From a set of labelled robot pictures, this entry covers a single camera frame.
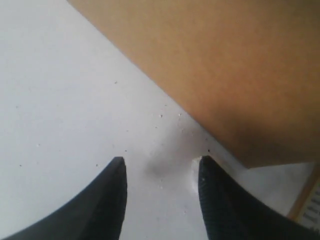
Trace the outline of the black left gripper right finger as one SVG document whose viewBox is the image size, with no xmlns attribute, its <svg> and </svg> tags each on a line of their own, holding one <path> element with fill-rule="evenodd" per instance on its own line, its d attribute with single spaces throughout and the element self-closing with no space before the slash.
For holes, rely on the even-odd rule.
<svg viewBox="0 0 320 240">
<path fill-rule="evenodd" d="M 210 240 L 318 240 L 242 188 L 213 158 L 199 161 L 198 195 Z"/>
</svg>

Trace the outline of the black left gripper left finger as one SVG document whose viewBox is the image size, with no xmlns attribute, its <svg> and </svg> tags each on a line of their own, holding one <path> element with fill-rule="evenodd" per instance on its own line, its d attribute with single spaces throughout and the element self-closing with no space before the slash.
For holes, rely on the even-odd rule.
<svg viewBox="0 0 320 240">
<path fill-rule="evenodd" d="M 127 168 L 114 157 L 79 194 L 9 240 L 118 240 L 128 197 Z"/>
</svg>

